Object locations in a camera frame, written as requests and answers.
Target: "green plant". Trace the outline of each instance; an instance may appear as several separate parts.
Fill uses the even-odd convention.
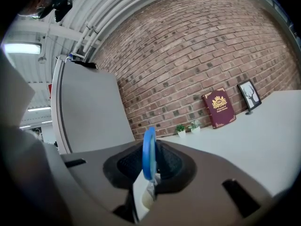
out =
[[[177,127],[175,128],[175,130],[177,132],[181,132],[181,131],[184,131],[185,130],[185,127],[181,124],[181,125],[177,125]]]
[[[188,129],[195,129],[197,127],[199,127],[201,125],[201,123],[198,120],[194,120],[191,125],[188,127]]]

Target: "ceiling light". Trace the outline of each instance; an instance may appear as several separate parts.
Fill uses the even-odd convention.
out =
[[[31,111],[43,111],[43,110],[50,110],[51,107],[42,107],[42,108],[35,108],[35,109],[28,109],[29,112]]]
[[[28,126],[21,126],[20,129],[22,128],[27,128],[27,127],[30,127],[31,125],[28,125]]]
[[[6,53],[34,54],[41,53],[41,44],[39,43],[7,43],[4,44]]]

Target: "white plant pot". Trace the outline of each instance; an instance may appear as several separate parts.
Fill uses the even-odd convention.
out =
[[[186,137],[186,131],[183,130],[181,132],[178,132],[178,135],[179,135],[180,138],[185,138]]]
[[[200,133],[200,131],[201,131],[201,128],[200,128],[199,126],[196,127],[195,129],[191,129],[191,132],[192,132],[193,134]]]

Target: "white countertop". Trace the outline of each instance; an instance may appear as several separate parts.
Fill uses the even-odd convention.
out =
[[[253,110],[218,129],[160,138],[221,156],[273,196],[290,187],[301,166],[301,90],[275,91]]]

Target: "book cover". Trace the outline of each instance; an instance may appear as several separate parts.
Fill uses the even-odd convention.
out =
[[[219,128],[236,120],[236,116],[223,87],[202,95],[213,128]]]

